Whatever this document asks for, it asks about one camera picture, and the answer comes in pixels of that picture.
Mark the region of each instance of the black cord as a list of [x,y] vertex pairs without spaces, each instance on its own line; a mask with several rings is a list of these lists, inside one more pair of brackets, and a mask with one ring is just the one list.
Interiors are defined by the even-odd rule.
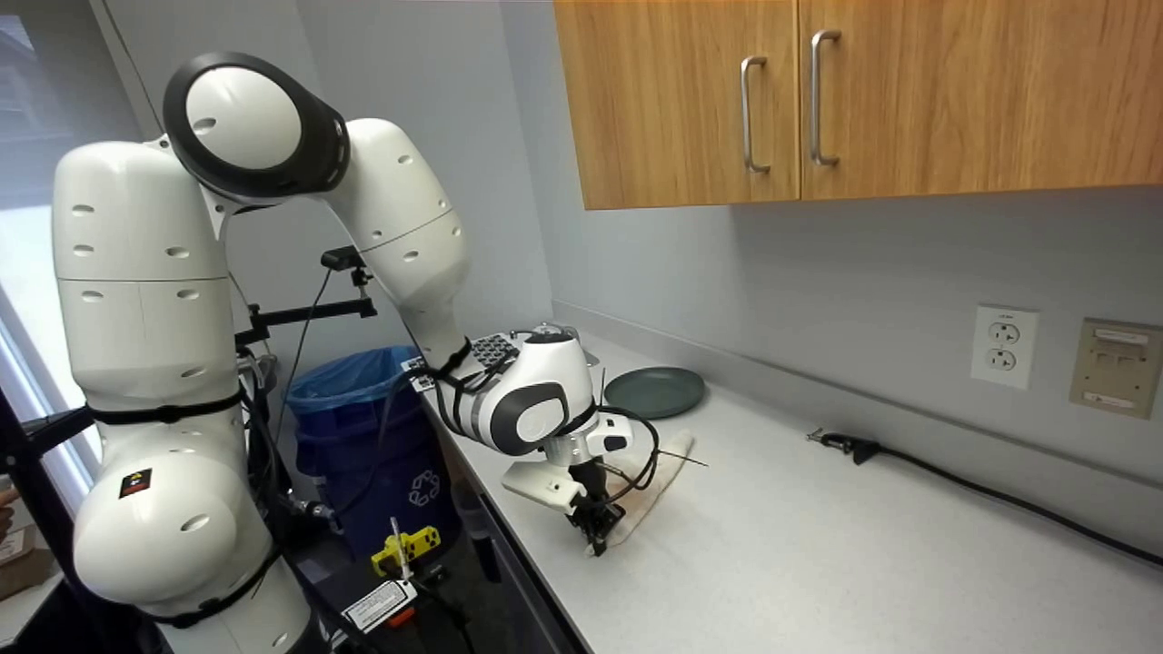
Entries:
[[230,283],[233,283],[233,295],[240,295],[244,308],[250,312],[250,308],[256,308],[256,304],[250,304],[250,295],[244,289],[244,283],[240,283],[235,272],[230,272]]
[[433,601],[433,608],[463,632],[464,654],[475,654],[464,612],[447,602],[436,590],[427,590],[427,601]]
[[650,454],[647,454],[645,467],[639,467],[631,481],[624,475],[629,487],[623,487],[623,489],[612,494],[612,499],[623,500],[629,489],[647,489],[647,487],[656,484],[657,452],[662,452],[656,420],[647,420],[647,417],[639,417],[639,414],[631,414],[631,412],[623,412],[623,406],[597,406],[597,414],[623,414],[623,417],[629,417],[629,420],[639,420],[639,426],[650,434]]
[[244,434],[250,434],[250,454],[249,454],[250,484],[256,487],[279,487],[284,465],[279,465],[279,454],[269,441],[265,384],[259,380],[256,369],[244,369],[240,378],[244,378],[244,406],[249,406]]
[[612,465],[603,465],[603,472],[607,472],[607,475],[619,475],[619,481],[624,481],[624,487],[631,487],[631,475],[629,475],[629,472],[612,467]]
[[376,643],[361,626],[354,626],[301,572],[291,556],[287,572],[296,575],[296,583],[301,584],[301,591],[308,597],[308,602],[328,613],[328,622],[335,622],[331,630],[347,632],[354,645],[368,652],[368,654],[381,654],[384,645]]
[[469,436],[464,420],[463,420],[463,404],[464,404],[464,394],[485,394],[498,374],[501,374],[504,365],[493,365],[493,367],[485,367],[469,378],[456,378],[451,367],[440,367],[440,369],[418,369],[418,374],[430,374],[433,378],[433,388],[436,388],[436,412],[440,412],[440,420],[456,434],[456,436]]
[[331,518],[341,518],[341,517],[350,517],[358,506],[365,506],[365,499],[368,499],[372,487],[379,484],[379,472],[381,472],[381,465],[384,465],[389,417],[391,417],[396,394],[400,394],[396,384],[389,388],[384,406],[379,412],[376,472],[365,475],[361,489],[358,489],[350,500],[341,500],[341,506],[331,513]]
[[989,499],[1023,506],[1026,513],[1037,513],[1037,517],[1042,517],[1042,518],[1049,518],[1049,523],[1060,523],[1060,526],[1070,526],[1070,532],[1080,532],[1080,533],[1087,533],[1087,536],[1093,536],[1093,543],[1101,543],[1101,545],[1107,545],[1107,547],[1121,547],[1121,553],[1126,553],[1126,556],[1137,556],[1137,558],[1144,558],[1144,564],[1163,568],[1163,556],[1157,556],[1157,553],[1144,553],[1144,547],[1134,547],[1134,545],[1126,545],[1126,543],[1116,543],[1116,536],[1107,536],[1107,533],[1101,533],[1101,532],[1090,532],[1090,526],[1084,526],[1084,523],[1075,523],[1075,518],[1070,518],[1070,517],[1060,517],[1060,513],[1049,513],[1049,510],[1042,510],[1042,506],[1034,506],[1034,500],[1026,500],[1026,499],[1014,499],[1014,494],[981,487],[981,484],[974,484],[974,481],[965,481],[965,475],[957,475],[957,472],[948,472],[948,467],[941,467],[941,465],[929,465],[929,463],[925,463],[925,458],[914,458],[914,454],[893,452],[893,447],[887,447],[887,444],[857,441],[857,436],[843,436],[843,434],[825,434],[825,436],[820,436],[820,447],[843,452],[843,454],[852,454],[857,465],[870,463],[870,458],[877,458],[877,454],[902,458],[902,463],[916,465],[916,467],[926,467],[926,472],[941,475],[941,481],[952,481],[952,484],[971,487],[971,489],[978,489],[978,494],[989,494]]
[[287,384],[284,384],[284,400],[279,400],[276,430],[272,430],[272,434],[265,434],[265,436],[269,436],[272,454],[279,454],[284,417],[287,417],[287,394],[291,394],[291,380],[296,380],[296,374],[297,374],[301,345],[304,345],[304,335],[314,331],[314,312],[316,312],[316,304],[325,303],[328,283],[331,283],[331,269],[325,272],[325,283],[319,283],[319,289],[316,289],[316,298],[314,298],[314,304],[308,304],[308,312],[304,312],[304,318],[301,318],[301,326],[297,326],[297,345],[296,345],[296,357],[291,357],[291,369],[287,369]]

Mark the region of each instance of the window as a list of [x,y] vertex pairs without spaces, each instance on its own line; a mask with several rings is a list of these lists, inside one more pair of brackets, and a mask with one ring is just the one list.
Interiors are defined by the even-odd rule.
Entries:
[[[143,133],[91,2],[0,0],[0,384],[22,420],[84,404],[52,269],[52,182],[70,148],[97,137]],[[44,463],[70,510],[95,465],[95,436]]]

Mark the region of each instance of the yellow tool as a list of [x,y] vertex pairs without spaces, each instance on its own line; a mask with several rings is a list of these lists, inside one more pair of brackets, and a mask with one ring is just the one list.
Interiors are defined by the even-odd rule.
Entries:
[[381,578],[396,578],[402,572],[400,558],[416,564],[433,547],[440,547],[440,532],[433,523],[410,533],[389,533],[384,545],[372,556],[372,572]]

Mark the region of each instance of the metal stand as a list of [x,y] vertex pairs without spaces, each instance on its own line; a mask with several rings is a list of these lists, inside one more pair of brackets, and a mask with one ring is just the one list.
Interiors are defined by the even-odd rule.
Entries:
[[84,652],[95,652],[95,654],[156,654],[163,652],[163,643],[133,608],[104,602],[79,584],[72,568],[72,517],[41,467],[41,458],[52,447],[72,441],[86,426],[91,417],[84,412],[22,426],[6,396],[0,394],[0,467],[11,475],[52,556],[64,575],[64,590],[79,618],[79,622],[70,622],[70,638],[84,643]]

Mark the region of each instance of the white countertop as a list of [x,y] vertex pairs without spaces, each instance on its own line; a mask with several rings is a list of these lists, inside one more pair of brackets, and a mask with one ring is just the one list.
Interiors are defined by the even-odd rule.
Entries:
[[[612,374],[639,352],[585,337]],[[514,458],[456,441],[601,654],[1161,654],[1163,572],[892,458],[852,465],[714,384],[662,434],[693,458],[637,533],[594,558],[501,487]]]

